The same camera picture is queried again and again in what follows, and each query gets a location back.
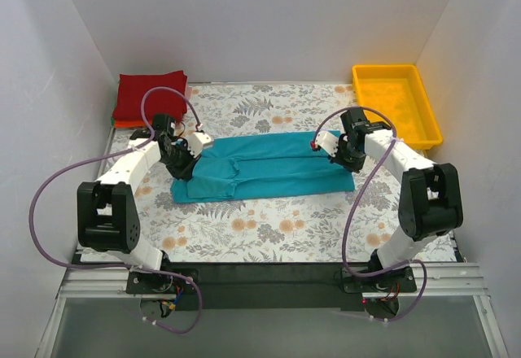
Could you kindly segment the teal t-shirt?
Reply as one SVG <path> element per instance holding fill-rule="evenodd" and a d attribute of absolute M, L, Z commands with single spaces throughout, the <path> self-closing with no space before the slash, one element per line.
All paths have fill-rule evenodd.
<path fill-rule="evenodd" d="M 352 174 L 310 146 L 312 132 L 218 138 L 189 181 L 175 180 L 176 204 L 284 198 L 355 190 Z"/>

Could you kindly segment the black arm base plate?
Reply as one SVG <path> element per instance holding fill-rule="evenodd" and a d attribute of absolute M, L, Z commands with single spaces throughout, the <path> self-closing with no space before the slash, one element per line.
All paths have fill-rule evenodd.
<path fill-rule="evenodd" d="M 414 293 L 411 268 L 377 277 L 351 276 L 341 263 L 170 263 L 168 276 L 131 272 L 126 293 L 159 299 L 181 295 L 178 311 L 339 308 L 360 312 L 365 293 Z"/>

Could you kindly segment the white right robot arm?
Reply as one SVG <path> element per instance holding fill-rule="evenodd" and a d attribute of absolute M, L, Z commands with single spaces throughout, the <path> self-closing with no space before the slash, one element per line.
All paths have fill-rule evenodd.
<path fill-rule="evenodd" d="M 344 264 L 350 276 L 377 281 L 408 267 L 428 243 L 460 227 L 463 210 L 457 169 L 420 155 L 398 138 L 390 119 L 381 116 L 371 122 L 368 111 L 368 107 L 338 110 L 344 131 L 335 136 L 317 129 L 313 147 L 324 150 L 333 164 L 349 172 L 359 172 L 366 157 L 371 157 L 376 169 L 386 168 L 401 186 L 398 229 L 373 253 L 366 270 Z"/>

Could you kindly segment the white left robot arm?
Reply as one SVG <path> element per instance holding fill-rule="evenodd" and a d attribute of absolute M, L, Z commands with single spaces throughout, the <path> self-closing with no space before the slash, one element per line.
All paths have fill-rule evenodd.
<path fill-rule="evenodd" d="M 112 167 L 96 181 L 83 182 L 77 189 L 81 246 L 106 252 L 132 269 L 154 270 L 167 282 L 182 280 L 182 276 L 167 271 L 166 254 L 142 236 L 134 195 L 158 163 L 173 178 L 189 181 L 203 150 L 212 143 L 200 129 L 185 138 L 176 135 L 173 118 L 165 114 L 154 116 L 149 129 L 134 131 L 127 149 Z"/>

